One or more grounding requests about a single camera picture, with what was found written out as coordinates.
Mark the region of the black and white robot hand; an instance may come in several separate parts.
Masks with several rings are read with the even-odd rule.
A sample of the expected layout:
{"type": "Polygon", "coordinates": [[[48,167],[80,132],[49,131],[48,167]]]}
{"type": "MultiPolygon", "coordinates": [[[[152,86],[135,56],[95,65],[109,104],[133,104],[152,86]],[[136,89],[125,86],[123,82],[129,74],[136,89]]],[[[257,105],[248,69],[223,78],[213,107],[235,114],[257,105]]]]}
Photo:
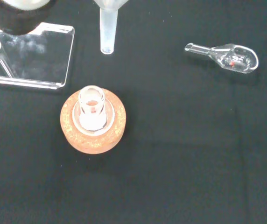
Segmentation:
{"type": "Polygon", "coordinates": [[[19,9],[0,0],[0,29],[11,35],[25,35],[45,21],[56,0],[48,0],[34,9],[19,9]]]}

